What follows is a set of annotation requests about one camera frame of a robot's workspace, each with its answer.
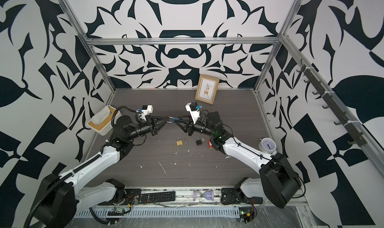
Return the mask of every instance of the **picture frame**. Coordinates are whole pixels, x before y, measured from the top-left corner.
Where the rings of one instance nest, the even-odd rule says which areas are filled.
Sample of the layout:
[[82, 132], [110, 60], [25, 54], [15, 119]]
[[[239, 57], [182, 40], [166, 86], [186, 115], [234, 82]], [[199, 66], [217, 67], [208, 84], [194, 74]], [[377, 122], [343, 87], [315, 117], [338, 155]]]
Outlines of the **picture frame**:
[[195, 100], [213, 104], [220, 79], [200, 75]]

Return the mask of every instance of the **brass padlock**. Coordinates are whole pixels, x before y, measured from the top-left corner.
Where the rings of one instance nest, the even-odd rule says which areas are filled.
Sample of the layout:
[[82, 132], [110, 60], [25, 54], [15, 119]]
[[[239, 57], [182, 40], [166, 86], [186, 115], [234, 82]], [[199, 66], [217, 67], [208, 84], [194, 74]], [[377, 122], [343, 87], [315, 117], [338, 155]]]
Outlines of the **brass padlock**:
[[181, 140], [180, 137], [178, 137], [178, 138], [176, 139], [176, 144], [177, 144], [177, 145], [183, 145], [183, 141]]
[[200, 138], [199, 137], [197, 137], [196, 138], [196, 145], [201, 145], [202, 143], [201, 143], [201, 140], [200, 140]]

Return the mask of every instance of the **wooden table surface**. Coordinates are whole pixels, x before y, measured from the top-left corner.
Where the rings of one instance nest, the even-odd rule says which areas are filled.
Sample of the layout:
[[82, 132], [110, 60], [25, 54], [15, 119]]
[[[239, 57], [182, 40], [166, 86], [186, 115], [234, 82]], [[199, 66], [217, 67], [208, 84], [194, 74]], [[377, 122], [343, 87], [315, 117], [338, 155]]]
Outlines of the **wooden table surface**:
[[[111, 105], [136, 110], [150, 104], [154, 109], [152, 115], [178, 117], [189, 114], [185, 105], [196, 101], [195, 94], [196, 90], [118, 89]], [[233, 134], [245, 144], [257, 149], [259, 139], [268, 136], [250, 90], [218, 90], [213, 105], [197, 103], [210, 112], [218, 111], [223, 123], [232, 127]], [[122, 113], [134, 120], [132, 112], [123, 109]], [[109, 135], [98, 135], [89, 157], [100, 150]], [[209, 149], [208, 136], [204, 135], [205, 142], [197, 146], [195, 138], [202, 136], [195, 132], [189, 137], [176, 124], [168, 123], [156, 136], [148, 135], [144, 145], [134, 147], [123, 160], [104, 170], [87, 186], [101, 184], [109, 178], [134, 187], [234, 186], [243, 177], [259, 177], [236, 158]], [[177, 137], [183, 139], [183, 146], [176, 145]]]

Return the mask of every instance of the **black padlock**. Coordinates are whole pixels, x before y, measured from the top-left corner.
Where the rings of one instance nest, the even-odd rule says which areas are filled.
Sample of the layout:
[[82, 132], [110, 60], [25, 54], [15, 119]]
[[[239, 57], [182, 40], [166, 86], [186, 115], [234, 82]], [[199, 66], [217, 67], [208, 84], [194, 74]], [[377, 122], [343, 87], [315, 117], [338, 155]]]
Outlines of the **black padlock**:
[[197, 137], [197, 138], [196, 138], [196, 145], [201, 145], [201, 144], [203, 144], [203, 143], [201, 142], [200, 138]]

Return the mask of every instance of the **white alarm clock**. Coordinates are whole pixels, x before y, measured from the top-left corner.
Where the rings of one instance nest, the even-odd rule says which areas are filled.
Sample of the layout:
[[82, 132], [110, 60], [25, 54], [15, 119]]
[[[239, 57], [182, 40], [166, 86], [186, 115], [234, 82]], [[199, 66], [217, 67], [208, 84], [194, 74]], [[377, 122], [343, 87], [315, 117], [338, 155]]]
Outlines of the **white alarm clock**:
[[276, 150], [276, 142], [269, 137], [263, 138], [259, 143], [259, 149], [262, 152], [272, 154]]

